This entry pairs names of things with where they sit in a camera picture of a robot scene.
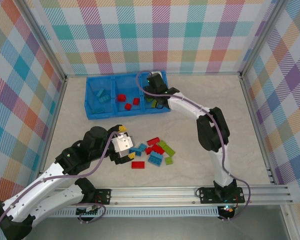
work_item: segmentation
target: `enclosure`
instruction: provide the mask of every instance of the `enclosure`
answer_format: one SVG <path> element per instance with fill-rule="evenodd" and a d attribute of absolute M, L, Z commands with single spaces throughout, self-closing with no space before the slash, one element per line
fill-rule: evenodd
<path fill-rule="evenodd" d="M 231 173 L 251 186 L 248 209 L 233 221 L 241 230 L 195 196 L 214 181 L 196 122 L 166 109 L 151 114 L 157 110 L 122 75 L 146 70 L 164 71 L 169 87 L 222 110 Z M 85 101 L 100 88 L 110 101 Z M 119 93 L 140 105 L 126 111 Z M 173 164 L 158 168 L 143 155 L 146 168 L 136 170 L 106 158 L 88 178 L 112 189 L 106 217 L 83 226 L 66 207 L 26 239 L 90 239 L 95 231 L 101 239 L 300 239 L 300 0 L 0 0 L 0 200 L 92 127 L 117 124 L 137 145 L 166 141 Z"/>

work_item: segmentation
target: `red lego brick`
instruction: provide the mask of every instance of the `red lego brick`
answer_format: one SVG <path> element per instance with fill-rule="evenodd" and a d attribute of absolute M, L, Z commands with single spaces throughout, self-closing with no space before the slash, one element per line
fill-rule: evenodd
<path fill-rule="evenodd" d="M 155 138 L 153 138 L 153 139 L 147 141 L 146 143 L 147 143 L 149 146 L 151 146 L 151 145 L 153 145 L 153 144 L 157 144 L 158 142 L 160 142 L 160 138 L 155 137 Z"/>
<path fill-rule="evenodd" d="M 131 168 L 132 169 L 145 169 L 145 162 L 144 161 L 132 161 Z"/>
<path fill-rule="evenodd" d="M 127 99 L 125 94 L 118 94 L 118 101 L 119 102 L 125 102 Z"/>
<path fill-rule="evenodd" d="M 133 105 L 139 105 L 139 103 L 140 103 L 140 99 L 137 98 L 137 97 L 135 97 L 135 98 L 133 99 Z"/>
<path fill-rule="evenodd" d="M 152 146 L 152 150 L 155 151 L 157 154 L 164 154 L 165 150 L 162 147 L 158 146 L 157 144 Z"/>
<path fill-rule="evenodd" d="M 127 110 L 130 110 L 132 108 L 132 105 L 130 103 L 127 103 L 125 106 L 124 106 L 125 109 Z"/>
<path fill-rule="evenodd" d="M 145 149 L 145 153 L 146 153 L 147 155 L 149 155 L 151 152 L 152 152 L 152 148 L 151 148 L 151 147 L 147 147 L 147 148 Z"/>

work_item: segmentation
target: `white floor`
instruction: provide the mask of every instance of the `white floor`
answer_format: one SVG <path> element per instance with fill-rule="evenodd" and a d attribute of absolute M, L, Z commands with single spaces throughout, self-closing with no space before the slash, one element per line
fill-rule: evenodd
<path fill-rule="evenodd" d="M 268 174 L 248 113 L 238 77 L 168 75 L 170 87 L 205 107 L 219 107 L 230 130 L 229 160 L 232 173 L 251 185 L 269 184 Z M 54 131 L 45 169 L 61 151 L 81 140 L 93 126 L 108 129 L 117 124 L 128 128 L 138 146 L 154 137 L 166 141 L 176 151 L 173 164 L 157 167 L 144 153 L 135 161 L 146 161 L 145 169 L 131 169 L 131 163 L 115 165 L 104 159 L 88 179 L 96 187 L 210 186 L 214 171 L 207 151 L 198 141 L 196 122 L 178 112 L 88 120 L 84 108 L 85 78 L 70 78 Z M 97 161 L 91 164 L 90 170 Z"/>

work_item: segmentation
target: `blue bin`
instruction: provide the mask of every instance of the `blue bin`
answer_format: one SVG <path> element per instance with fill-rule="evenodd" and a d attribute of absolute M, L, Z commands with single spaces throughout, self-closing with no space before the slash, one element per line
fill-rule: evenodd
<path fill-rule="evenodd" d="M 161 72 L 163 81 L 168 86 L 167 75 L 165 71 Z M 141 87 L 148 86 L 147 76 L 149 73 L 144 72 L 139 75 Z M 113 117 L 136 116 L 141 114 L 158 114 L 170 112 L 166 107 L 159 109 L 152 108 L 152 101 L 145 100 L 144 93 L 136 84 L 137 73 L 116 74 L 109 76 L 87 77 L 85 87 L 84 108 L 89 120 L 106 119 Z M 100 103 L 97 96 L 100 89 L 104 89 L 102 96 L 109 95 L 110 100 Z M 125 102 L 117 100 L 119 94 L 126 96 Z M 134 98 L 139 98 L 139 105 L 133 105 Z M 125 105 L 132 105 L 131 110 L 126 110 Z"/>

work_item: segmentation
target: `green lego brick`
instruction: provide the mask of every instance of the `green lego brick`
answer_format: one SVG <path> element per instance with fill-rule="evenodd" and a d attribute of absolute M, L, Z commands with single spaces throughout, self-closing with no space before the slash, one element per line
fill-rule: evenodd
<path fill-rule="evenodd" d="M 160 142 L 158 142 L 158 145 L 163 148 L 167 144 L 165 141 L 161 140 Z"/>
<path fill-rule="evenodd" d="M 154 109 L 157 105 L 157 100 L 153 100 L 152 104 L 151 104 L 151 107 Z"/>
<path fill-rule="evenodd" d="M 172 161 L 172 157 L 169 156 L 169 157 L 166 157 L 165 159 L 165 165 L 171 165 L 174 163 L 174 161 Z"/>
<path fill-rule="evenodd" d="M 164 147 L 163 147 L 163 150 L 166 152 L 166 154 L 168 154 L 170 157 L 172 157 L 173 155 L 175 155 L 175 151 L 173 151 L 172 149 L 171 149 L 171 147 L 169 147 L 168 145 L 165 145 Z"/>

